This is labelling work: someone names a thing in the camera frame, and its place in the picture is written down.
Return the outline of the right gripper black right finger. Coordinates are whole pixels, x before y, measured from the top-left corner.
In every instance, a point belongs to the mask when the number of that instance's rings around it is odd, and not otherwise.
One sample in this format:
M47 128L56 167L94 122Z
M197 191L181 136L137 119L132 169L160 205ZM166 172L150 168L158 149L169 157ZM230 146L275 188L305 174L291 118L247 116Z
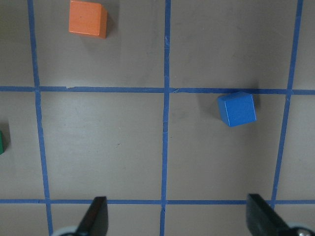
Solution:
M294 236L295 230L259 194L248 194L246 225L252 236Z

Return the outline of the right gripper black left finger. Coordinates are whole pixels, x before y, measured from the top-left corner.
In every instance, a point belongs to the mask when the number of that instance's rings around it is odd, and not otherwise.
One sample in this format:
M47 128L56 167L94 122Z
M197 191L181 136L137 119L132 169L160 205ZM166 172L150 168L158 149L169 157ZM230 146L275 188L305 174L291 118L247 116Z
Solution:
M106 197L95 197L75 231L76 236L105 236L108 232Z

